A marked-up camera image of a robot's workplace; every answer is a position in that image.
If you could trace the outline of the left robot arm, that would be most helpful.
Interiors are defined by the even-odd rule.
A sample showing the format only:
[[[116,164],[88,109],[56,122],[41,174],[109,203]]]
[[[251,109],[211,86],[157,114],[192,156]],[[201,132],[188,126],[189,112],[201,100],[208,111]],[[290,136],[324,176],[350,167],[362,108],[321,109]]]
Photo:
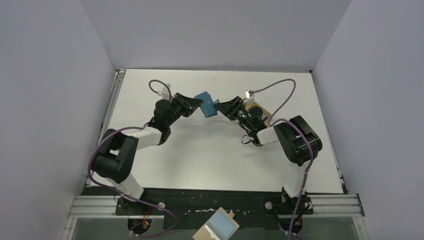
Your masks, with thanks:
[[[90,180],[98,183],[92,175],[96,173],[127,200],[140,201],[145,190],[132,175],[136,152],[164,144],[171,134],[171,125],[180,117],[190,117],[203,102],[176,93],[171,100],[161,99],[155,103],[153,117],[144,126],[108,129],[90,157],[87,167]]]

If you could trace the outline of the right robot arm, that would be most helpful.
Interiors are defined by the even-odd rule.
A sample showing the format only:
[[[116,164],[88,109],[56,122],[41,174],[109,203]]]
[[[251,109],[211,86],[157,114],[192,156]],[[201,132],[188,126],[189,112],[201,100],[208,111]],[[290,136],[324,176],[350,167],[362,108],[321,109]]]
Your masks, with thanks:
[[[238,121],[238,125],[250,138],[249,142],[255,146],[279,143],[290,169],[283,191],[290,198],[297,198],[306,192],[305,175],[323,144],[302,116],[289,120],[278,119],[269,124],[269,116],[261,106],[256,103],[246,106],[238,96],[227,102],[216,102],[213,106],[229,120]]]

